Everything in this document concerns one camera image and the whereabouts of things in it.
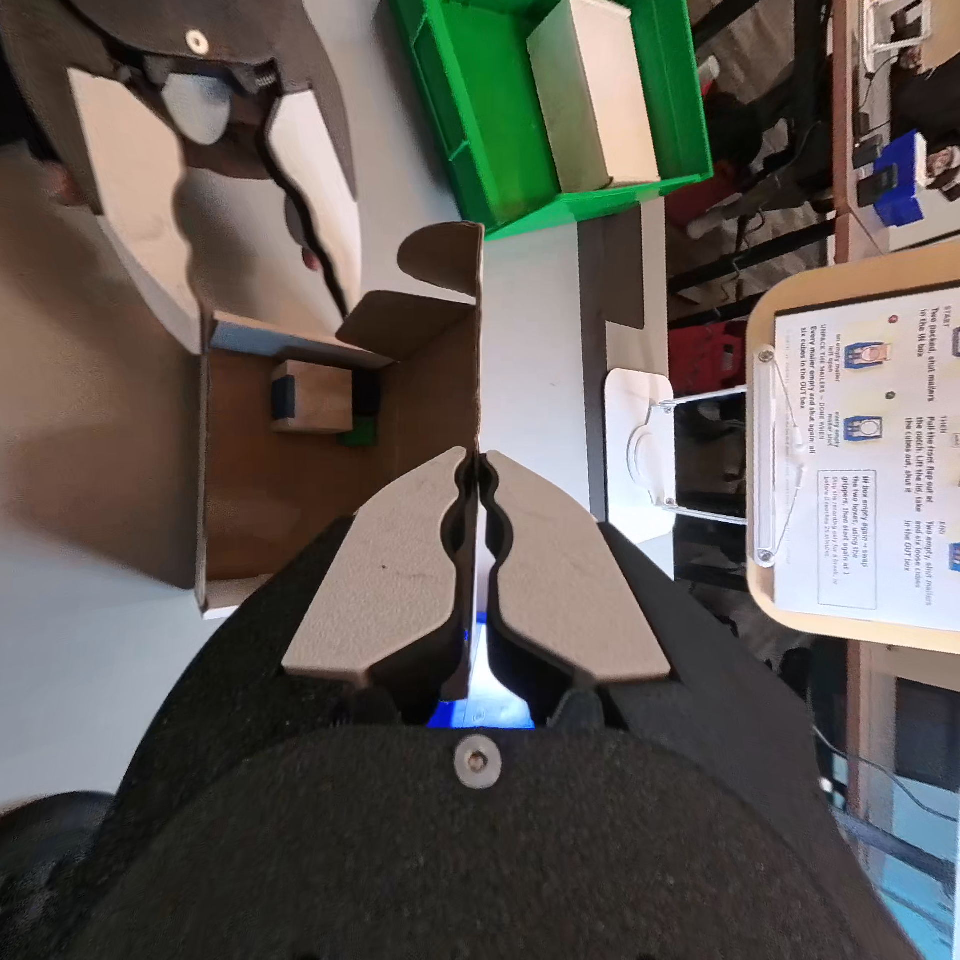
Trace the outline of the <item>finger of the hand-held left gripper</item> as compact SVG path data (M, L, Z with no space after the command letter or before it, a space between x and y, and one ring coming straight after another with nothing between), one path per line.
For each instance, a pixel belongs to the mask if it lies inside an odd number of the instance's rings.
M274 101L263 129L276 183L298 220L297 241L318 259L342 319L362 297L362 229L358 200L317 98L310 90Z
M164 330L203 352L203 310L175 199L186 176L179 138L122 83L76 68L68 78L97 189L98 223Z

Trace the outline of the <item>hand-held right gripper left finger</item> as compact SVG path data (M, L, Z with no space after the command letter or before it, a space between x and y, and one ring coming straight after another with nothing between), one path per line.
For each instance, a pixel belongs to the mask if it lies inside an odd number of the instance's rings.
M454 446L357 510L294 632L290 675L355 687L442 687L474 608L473 451Z

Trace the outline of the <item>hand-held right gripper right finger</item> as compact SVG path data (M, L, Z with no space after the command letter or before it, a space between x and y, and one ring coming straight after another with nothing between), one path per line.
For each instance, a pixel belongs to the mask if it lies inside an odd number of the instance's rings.
M665 679L668 658L590 512L499 451L481 468L501 636L580 686Z

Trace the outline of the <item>large blue plastic bin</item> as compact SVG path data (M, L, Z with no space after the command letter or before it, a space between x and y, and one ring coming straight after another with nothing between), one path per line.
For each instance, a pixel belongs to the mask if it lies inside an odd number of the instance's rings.
M467 695L439 702L427 726L431 729L533 729L527 702L495 676L489 659L487 617L476 614L471 639Z

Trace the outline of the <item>green plastic bin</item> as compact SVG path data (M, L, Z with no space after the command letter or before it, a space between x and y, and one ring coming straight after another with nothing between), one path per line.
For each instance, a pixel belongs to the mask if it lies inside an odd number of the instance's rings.
M526 48L556 5L389 4L462 219L489 239L618 214L714 175L688 4L627 1L661 179L561 190Z

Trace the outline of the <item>white cardboard mailer box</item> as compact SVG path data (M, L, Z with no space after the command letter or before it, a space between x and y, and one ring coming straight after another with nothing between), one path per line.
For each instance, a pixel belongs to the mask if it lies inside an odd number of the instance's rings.
M454 447L478 456L485 228L423 227L400 270L444 295L370 291L330 336L217 314L202 359L197 587L208 612L239 606L336 522ZM353 416L378 416L378 443L271 427L274 367L296 360L353 373ZM460 668L464 671L467 646ZM410 709L443 686L380 686Z
M526 45L560 191L658 183L630 9L559 2Z

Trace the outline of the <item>natural wooden cube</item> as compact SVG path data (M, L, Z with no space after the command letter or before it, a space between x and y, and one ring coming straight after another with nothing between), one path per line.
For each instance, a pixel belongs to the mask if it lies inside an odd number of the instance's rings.
M288 360L275 366L274 378L290 375L296 382L296 417L274 422L276 433L337 435L354 422L354 374L351 370Z

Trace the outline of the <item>grey desk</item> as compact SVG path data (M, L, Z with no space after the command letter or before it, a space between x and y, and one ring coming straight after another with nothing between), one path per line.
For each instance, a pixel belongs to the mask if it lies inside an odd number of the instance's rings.
M606 370L666 370L663 208L486 245L482 449L598 517ZM1 226L5 806L114 792L217 626L193 595L194 358L21 145Z

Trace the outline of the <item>white board stand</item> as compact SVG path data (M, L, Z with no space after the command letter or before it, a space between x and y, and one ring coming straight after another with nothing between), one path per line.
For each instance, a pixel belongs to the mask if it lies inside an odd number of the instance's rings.
M675 425L681 406L746 392L738 385L677 398L665 376L611 370L604 383L607 522L637 546L671 534L679 517L746 527L743 515L679 504Z

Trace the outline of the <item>red tool case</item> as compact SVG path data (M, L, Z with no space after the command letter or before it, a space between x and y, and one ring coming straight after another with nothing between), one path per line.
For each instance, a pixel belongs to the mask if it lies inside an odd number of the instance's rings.
M672 329L668 378L678 398L712 393L746 382L746 319Z

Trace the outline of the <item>wooden instruction board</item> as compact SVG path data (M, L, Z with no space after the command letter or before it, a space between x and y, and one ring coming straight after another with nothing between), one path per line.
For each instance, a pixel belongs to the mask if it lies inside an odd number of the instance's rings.
M958 653L959 244L800 273L746 333L748 586L777 622Z

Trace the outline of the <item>background wooden table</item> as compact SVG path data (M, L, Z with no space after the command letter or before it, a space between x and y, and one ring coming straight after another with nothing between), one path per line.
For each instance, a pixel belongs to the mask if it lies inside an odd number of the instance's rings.
M858 183L869 169L854 166L859 144L856 114L869 115L866 138L892 138L890 71L897 53L864 53L867 28L863 9L870 6L871 2L834 1L828 32L832 57L831 174L837 220L834 257L838 263L957 239L959 232L959 202L932 191L924 191L919 197L923 218L906 226L889 228L875 210L858 204Z

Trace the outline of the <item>small blue bin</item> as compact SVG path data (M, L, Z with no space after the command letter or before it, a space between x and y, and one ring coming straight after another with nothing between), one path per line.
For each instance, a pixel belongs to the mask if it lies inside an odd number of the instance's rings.
M895 174L895 184L872 205L877 216L888 229L920 222L924 213L920 194L927 189L927 139L918 129L894 139L873 162L874 175Z

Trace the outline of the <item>white photo stand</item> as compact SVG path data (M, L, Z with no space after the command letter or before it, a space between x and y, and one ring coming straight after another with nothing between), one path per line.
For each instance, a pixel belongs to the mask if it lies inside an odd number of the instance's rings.
M860 26L865 57L899 52L931 37L932 3L863 1Z

